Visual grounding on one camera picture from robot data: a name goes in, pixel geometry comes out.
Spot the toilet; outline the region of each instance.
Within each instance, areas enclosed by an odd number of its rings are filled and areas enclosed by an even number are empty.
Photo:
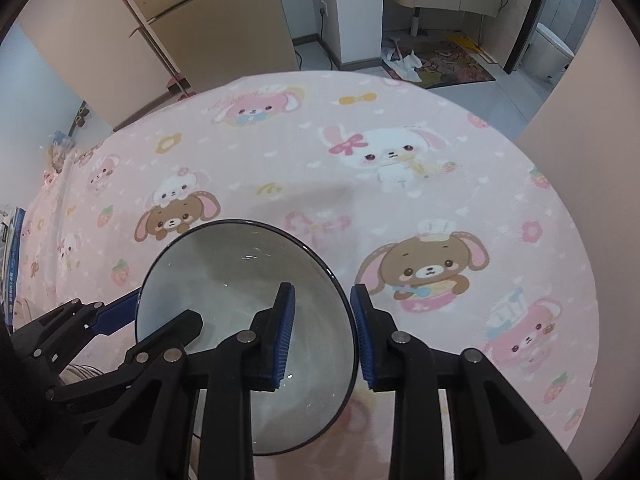
[[[573,51],[545,25],[538,23],[522,66],[532,76],[547,81],[574,58]]]

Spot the white bowl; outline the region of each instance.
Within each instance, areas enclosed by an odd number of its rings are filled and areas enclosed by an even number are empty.
[[[296,289],[296,315],[280,388],[252,392],[256,455],[309,443],[331,426],[351,395],[357,370],[354,322],[331,270],[302,242],[272,226],[210,222],[177,238],[156,258],[136,311],[137,341],[187,308],[198,312],[202,332],[185,348],[194,353],[249,328],[256,312],[273,306],[281,282]],[[196,412],[198,435],[204,397]]]

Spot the floor mat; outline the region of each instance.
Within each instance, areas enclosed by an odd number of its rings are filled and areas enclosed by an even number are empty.
[[[421,82],[414,83],[421,88],[495,81],[471,54],[452,41],[420,41],[411,46],[400,45],[403,57],[411,54],[412,50],[422,61],[422,67],[416,69]],[[383,67],[393,79],[400,79],[384,63]]]

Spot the pink tablecloth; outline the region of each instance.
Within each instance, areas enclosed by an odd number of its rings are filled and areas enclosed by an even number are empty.
[[[113,301],[212,218],[279,226],[344,288],[365,282],[402,330],[445,351],[483,349],[571,442],[598,353],[589,261],[545,177],[473,114],[344,72],[252,76],[169,106],[68,161],[38,197],[18,294],[36,313]],[[112,369],[133,341],[128,326],[78,361]],[[327,434],[257,459],[257,475],[386,478],[391,431],[392,397],[359,381]]]

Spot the bowl rim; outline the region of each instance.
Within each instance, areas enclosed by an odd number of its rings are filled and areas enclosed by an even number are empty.
[[[294,451],[296,449],[300,449],[301,447],[305,447],[307,444],[311,444],[313,441],[318,439],[321,435],[326,433],[329,430],[329,428],[332,427],[332,425],[335,423],[335,421],[338,420],[338,417],[340,417],[340,415],[344,411],[344,409],[345,409],[345,407],[347,405],[347,402],[349,402],[349,399],[351,398],[351,394],[353,393],[353,388],[355,386],[356,377],[357,377],[357,374],[358,374],[358,363],[360,362],[360,356],[358,355],[358,339],[357,339],[357,332],[356,332],[356,323],[355,323],[355,319],[353,317],[353,312],[351,311],[351,305],[349,304],[349,300],[347,298],[347,295],[344,293],[344,289],[340,285],[340,282],[335,277],[334,273],[329,268],[329,266],[308,245],[306,245],[304,242],[302,242],[301,240],[299,240],[295,236],[287,233],[286,231],[283,231],[282,229],[277,228],[276,226],[273,226],[273,225],[270,225],[270,224],[266,224],[264,222],[259,222],[257,220],[246,220],[246,219],[241,219],[241,218],[225,218],[225,219],[221,219],[221,220],[213,220],[211,222],[205,222],[205,223],[200,224],[200,225],[198,225],[198,226],[196,226],[194,228],[189,229],[187,232],[185,232],[185,233],[181,234],[180,236],[178,236],[171,243],[167,244],[162,249],[162,251],[160,251],[158,256],[156,256],[156,258],[153,260],[153,263],[149,267],[149,270],[146,272],[145,279],[143,280],[142,285],[140,286],[140,293],[138,294],[138,300],[136,301],[136,316],[134,318],[134,337],[136,339],[136,343],[138,343],[139,342],[139,339],[138,339],[138,309],[140,307],[140,299],[142,298],[142,291],[145,288],[146,280],[148,279],[149,275],[151,274],[151,271],[156,266],[156,263],[158,263],[160,258],[162,258],[164,253],[167,252],[169,250],[169,248],[171,248],[173,245],[175,245],[178,241],[182,240],[185,236],[188,236],[188,235],[190,235],[190,234],[192,234],[192,233],[194,233],[196,231],[199,231],[200,229],[203,229],[205,227],[211,227],[213,225],[222,225],[222,224],[242,224],[242,225],[249,225],[249,226],[259,227],[259,228],[262,228],[262,229],[267,229],[267,230],[269,230],[269,231],[271,231],[273,233],[276,233],[276,234],[286,238],[290,242],[293,242],[294,244],[296,244],[300,249],[305,251],[306,254],[311,256],[311,258],[316,262],[316,264],[318,264],[318,266],[321,267],[321,269],[324,271],[324,273],[329,277],[329,279],[331,280],[331,282],[334,285],[335,290],[338,292],[338,295],[340,296],[340,299],[342,300],[342,304],[344,306],[344,309],[345,309],[345,311],[347,313],[347,318],[349,320],[349,326],[351,327],[351,345],[353,347],[353,365],[351,367],[351,377],[350,377],[350,380],[349,380],[349,386],[347,387],[347,391],[344,394],[344,398],[342,399],[342,402],[341,402],[340,406],[338,407],[338,410],[336,411],[335,415],[325,425],[324,428],[322,428],[320,431],[318,431],[311,438],[305,440],[304,442],[302,442],[300,444],[297,444],[296,446],[284,449],[282,451],[274,451],[274,452],[270,452],[270,453],[254,453],[254,456],[276,456],[276,455],[280,455],[280,454],[283,454],[283,453],[288,453],[289,451]]]

